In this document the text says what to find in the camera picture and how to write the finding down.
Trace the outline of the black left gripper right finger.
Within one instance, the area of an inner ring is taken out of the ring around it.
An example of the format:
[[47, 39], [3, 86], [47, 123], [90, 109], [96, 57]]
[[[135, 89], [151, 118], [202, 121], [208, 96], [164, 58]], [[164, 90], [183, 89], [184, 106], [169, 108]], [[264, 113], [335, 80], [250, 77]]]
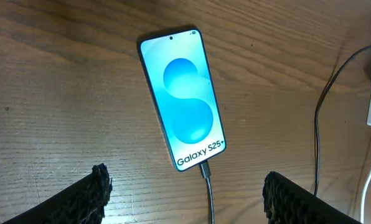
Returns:
[[360, 224], [277, 172], [265, 177], [263, 199], [269, 224]]

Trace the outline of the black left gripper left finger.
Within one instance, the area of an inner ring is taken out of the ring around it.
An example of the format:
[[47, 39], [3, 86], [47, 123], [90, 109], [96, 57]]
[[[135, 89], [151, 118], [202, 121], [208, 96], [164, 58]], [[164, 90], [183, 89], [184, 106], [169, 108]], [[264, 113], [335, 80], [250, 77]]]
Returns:
[[106, 165], [4, 224], [100, 224], [113, 190]]

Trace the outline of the blue Galaxy S25+ smartphone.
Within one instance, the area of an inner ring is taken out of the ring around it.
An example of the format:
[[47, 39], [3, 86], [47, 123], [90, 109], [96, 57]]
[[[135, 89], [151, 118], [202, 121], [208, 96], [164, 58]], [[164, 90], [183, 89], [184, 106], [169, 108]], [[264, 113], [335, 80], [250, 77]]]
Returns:
[[140, 36], [137, 50], [174, 168], [227, 147], [202, 33], [195, 26]]

